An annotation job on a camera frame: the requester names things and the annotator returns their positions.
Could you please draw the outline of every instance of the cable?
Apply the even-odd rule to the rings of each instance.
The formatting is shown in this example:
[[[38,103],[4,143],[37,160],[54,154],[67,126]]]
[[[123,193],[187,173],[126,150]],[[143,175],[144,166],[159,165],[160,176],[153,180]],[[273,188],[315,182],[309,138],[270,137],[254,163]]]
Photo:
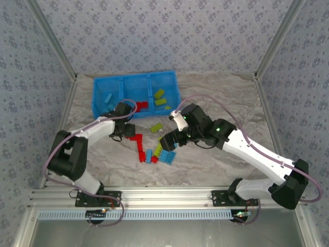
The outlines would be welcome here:
[[[71,191],[68,193],[68,196],[71,197],[71,198],[73,198],[73,199],[77,198],[77,197],[73,197],[73,196],[71,196],[71,192],[72,192],[72,191],[78,191],[78,190],[77,190],[77,189],[73,189],[73,190],[71,190]]]
[[[251,205],[251,207],[252,207],[251,213],[253,213],[253,204],[249,200],[247,200],[246,202],[247,202],[247,204],[250,204]]]
[[[194,144],[197,146],[197,147],[199,147],[199,148],[203,148],[203,149],[212,149],[212,148],[214,148],[214,147],[216,147],[216,145],[214,145],[214,146],[212,146],[212,147],[202,147],[202,146],[200,146],[199,144],[197,144],[198,142],[194,142]]]
[[[120,200],[118,200],[116,197],[112,197],[112,196],[102,196],[102,195],[94,195],[94,194],[89,193],[88,191],[84,191],[84,190],[81,189],[80,187],[74,185],[74,183],[66,183],[66,182],[62,182],[62,181],[59,181],[59,180],[53,179],[53,178],[51,178],[51,177],[48,176],[48,174],[47,174],[47,167],[48,167],[50,161],[52,160],[52,158],[54,157],[54,155],[56,154],[56,152],[62,147],[62,145],[64,145],[68,140],[70,140],[71,138],[73,138],[73,137],[76,136],[77,134],[82,133],[83,131],[86,131],[86,130],[90,129],[91,127],[93,127],[93,126],[99,124],[100,122],[105,122],[105,121],[108,121],[108,120],[123,119],[123,118],[130,117],[130,116],[132,116],[132,115],[137,111],[137,104],[136,104],[135,101],[133,101],[133,100],[131,100],[131,99],[123,99],[122,101],[130,101],[130,102],[132,102],[132,103],[135,105],[135,109],[134,109],[132,112],[130,112],[129,114],[125,115],[125,116],[110,117],[110,118],[99,119],[99,120],[97,120],[97,121],[94,121],[94,122],[88,124],[87,126],[85,126],[84,128],[82,128],[81,130],[72,133],[71,135],[69,135],[68,137],[66,137],[65,139],[63,139],[63,140],[57,145],[57,147],[54,148],[54,150],[52,151],[52,153],[51,153],[50,156],[48,157],[48,159],[47,159],[45,165],[44,165],[43,168],[42,168],[42,175],[45,176],[45,178],[46,178],[47,180],[49,180],[49,181],[52,181],[52,182],[55,182],[55,183],[58,183],[58,184],[62,184],[62,185],[66,185],[66,186],[70,186],[70,187],[74,187],[75,189],[77,189],[77,190],[79,190],[79,191],[81,191],[81,192],[83,192],[83,193],[85,193],[86,195],[91,196],[91,197],[112,199],[112,200],[117,201],[117,202],[120,204],[120,206],[121,206],[121,208],[122,208],[122,213],[121,213],[121,215],[120,215],[120,217],[119,217],[119,219],[118,219],[117,221],[115,221],[115,222],[113,222],[113,223],[110,223],[110,224],[101,224],[101,225],[91,224],[91,225],[96,226],[96,227],[106,227],[106,226],[112,226],[112,225],[116,225],[116,224],[118,224],[118,223],[122,220],[122,218],[123,218],[123,216],[124,216],[124,206],[123,206],[122,202],[121,202]]]
[[[115,142],[118,142],[118,143],[120,143],[120,142],[122,142],[122,137],[121,136],[119,136],[119,140],[118,139],[115,139],[114,137],[112,137],[112,140],[114,140]]]
[[[258,219],[258,217],[259,217],[260,214],[261,214],[261,200],[258,199],[258,210],[257,210],[257,214],[256,214],[256,216],[252,220],[250,220],[248,222],[244,222],[242,219],[239,219],[238,217],[233,217],[233,218],[235,220],[240,221],[241,222],[240,224],[242,224],[242,225],[250,225],[250,224],[254,223]]]
[[[226,106],[224,104],[222,104],[221,102],[219,102],[217,99],[207,95],[207,94],[194,94],[194,95],[191,95],[189,97],[187,97],[186,99],[184,99],[180,104],[179,106],[177,107],[177,109],[175,110],[175,113],[177,113],[177,111],[179,110],[179,108],[189,99],[191,98],[194,98],[194,97],[198,97],[198,96],[202,96],[202,97],[206,97],[206,98],[209,98],[211,99],[212,101],[214,101],[215,103],[219,104],[232,118],[233,120],[236,122],[237,126],[239,127],[239,129],[241,130],[242,134],[243,134],[243,137],[244,139],[246,140],[247,144],[253,149],[255,150],[257,153],[261,154],[262,156],[268,158],[269,160],[271,161],[274,161],[276,163],[278,163],[279,165],[283,165],[301,175],[303,175],[304,177],[306,177],[307,179],[309,179],[312,183],[314,183],[314,185],[317,187],[318,191],[319,191],[319,194],[318,194],[318,197],[315,198],[315,199],[311,199],[311,200],[306,200],[306,199],[301,199],[299,200],[300,202],[304,202],[304,203],[313,203],[313,202],[318,202],[320,201],[320,199],[322,198],[322,195],[323,195],[323,192],[322,192],[322,189],[321,189],[321,186],[320,184],[314,179],[312,178],[310,175],[308,175],[307,173],[291,166],[291,165],[288,165],[286,163],[282,163],[282,161],[279,161],[277,160],[276,158],[273,158],[269,155],[267,155],[266,153],[262,152],[261,150],[259,150],[257,147],[255,147],[249,140],[248,138],[248,135],[246,133],[246,131],[244,130],[244,128],[242,127],[242,125],[239,123],[239,121],[236,119],[236,117],[226,108]]]

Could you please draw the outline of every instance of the blue lego brick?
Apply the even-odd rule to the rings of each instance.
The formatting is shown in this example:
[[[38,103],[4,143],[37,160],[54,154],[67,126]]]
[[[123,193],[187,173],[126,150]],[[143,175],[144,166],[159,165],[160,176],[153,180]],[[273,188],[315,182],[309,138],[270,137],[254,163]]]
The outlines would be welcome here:
[[[106,99],[104,100],[104,102],[105,102],[106,104],[108,104],[109,99],[111,99],[111,97],[112,97],[112,94],[108,94],[108,96],[106,97]]]
[[[168,165],[171,165],[175,159],[176,153],[175,152],[169,152],[166,158],[166,163]]]
[[[168,151],[162,150],[162,151],[161,151],[161,154],[160,154],[160,156],[159,156],[159,161],[165,163],[166,160],[167,160],[168,153],[169,153]]]
[[[152,157],[152,149],[148,149],[146,153],[146,163],[150,164],[151,163],[151,157]]]
[[[107,108],[110,110],[110,111],[113,111],[115,106],[113,104],[108,104],[107,105]]]

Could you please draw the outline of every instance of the mounting bracket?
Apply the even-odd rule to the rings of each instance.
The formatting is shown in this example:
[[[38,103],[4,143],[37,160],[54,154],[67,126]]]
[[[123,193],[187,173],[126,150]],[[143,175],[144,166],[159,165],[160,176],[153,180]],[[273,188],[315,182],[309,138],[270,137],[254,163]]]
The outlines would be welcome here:
[[[104,191],[103,196],[115,197],[121,201],[121,191]],[[86,195],[85,193],[78,192],[76,198],[76,207],[120,207],[120,204],[115,200],[109,200],[106,198],[97,198]]]
[[[243,200],[240,197],[234,197],[235,201],[232,200],[232,197],[227,190],[213,190],[211,191],[210,198],[214,207],[258,206],[257,199]]]

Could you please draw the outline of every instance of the blue floral wallpaper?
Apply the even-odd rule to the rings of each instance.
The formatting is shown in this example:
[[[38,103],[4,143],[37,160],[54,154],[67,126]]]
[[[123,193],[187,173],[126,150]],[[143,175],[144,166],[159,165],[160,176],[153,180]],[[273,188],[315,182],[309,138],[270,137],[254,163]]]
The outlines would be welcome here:
[[[38,0],[81,74],[253,72],[291,0]]]
[[[262,79],[286,155],[310,164],[323,199],[310,205],[329,246],[329,2],[307,0]],[[306,197],[315,197],[310,187]]]
[[[0,246],[40,185],[70,79],[23,0],[0,1]]]

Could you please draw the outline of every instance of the red lego brick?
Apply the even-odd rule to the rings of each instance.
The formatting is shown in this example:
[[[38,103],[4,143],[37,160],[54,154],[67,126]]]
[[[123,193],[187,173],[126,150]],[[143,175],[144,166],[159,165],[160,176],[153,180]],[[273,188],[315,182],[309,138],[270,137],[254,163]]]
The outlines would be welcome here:
[[[136,134],[133,137],[129,137],[129,140],[135,140],[137,142],[141,142],[143,139],[143,135],[142,134]]]
[[[145,154],[145,152],[138,152],[138,157],[139,157],[139,161],[140,162],[145,162],[146,161],[146,154]]]
[[[136,102],[136,105],[137,105],[137,111],[136,112],[140,112],[140,109],[142,109],[142,108],[149,107],[149,103],[147,101]]]
[[[152,157],[151,157],[151,162],[154,163],[154,164],[157,163],[158,160],[159,160],[159,159],[158,159],[157,157],[155,157],[155,156],[152,156]]]
[[[137,150],[138,152],[143,152],[143,143],[137,141]]]

